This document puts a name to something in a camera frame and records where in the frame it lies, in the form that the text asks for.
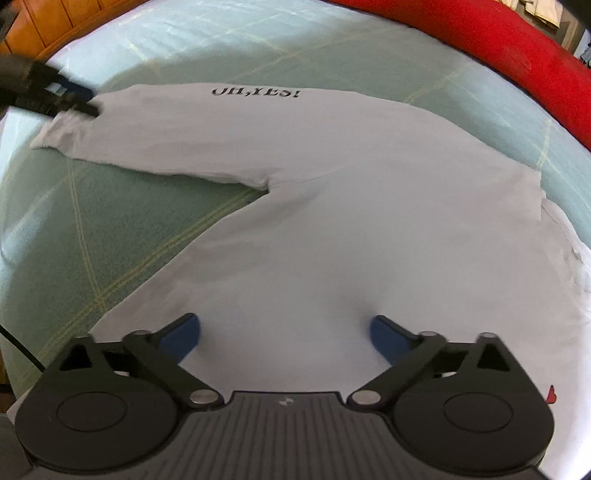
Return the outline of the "white t-shirt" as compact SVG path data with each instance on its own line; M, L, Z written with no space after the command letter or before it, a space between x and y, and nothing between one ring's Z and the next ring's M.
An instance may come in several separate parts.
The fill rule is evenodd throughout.
M555 392L543 469L590 468L590 250L537 170L448 120L358 93L186 84L101 95L36 148L263 196L218 221L94 326L100 340L186 312L186 360L222 392L352 392L382 373L370 319L498 334Z

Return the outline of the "wooden headboard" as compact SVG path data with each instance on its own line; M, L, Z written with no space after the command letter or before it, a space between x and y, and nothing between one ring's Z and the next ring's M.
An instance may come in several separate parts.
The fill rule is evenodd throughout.
M12 1L17 17L1 41L1 53L47 60L67 44L144 3L146 0Z

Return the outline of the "teal plaid bed blanket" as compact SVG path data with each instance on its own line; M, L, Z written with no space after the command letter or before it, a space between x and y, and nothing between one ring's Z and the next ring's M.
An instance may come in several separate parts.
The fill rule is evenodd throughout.
M358 93L429 111L537 170L589 248L590 153L521 88L418 30L321 1L155 1L59 57L101 95L186 84ZM16 395L78 335L263 191L73 159L10 113L1 182L1 344Z

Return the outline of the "red quilt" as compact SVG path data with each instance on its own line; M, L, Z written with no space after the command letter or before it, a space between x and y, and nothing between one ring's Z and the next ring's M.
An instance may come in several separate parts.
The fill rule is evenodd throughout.
M499 1L344 0L420 30L495 70L590 146L590 69Z

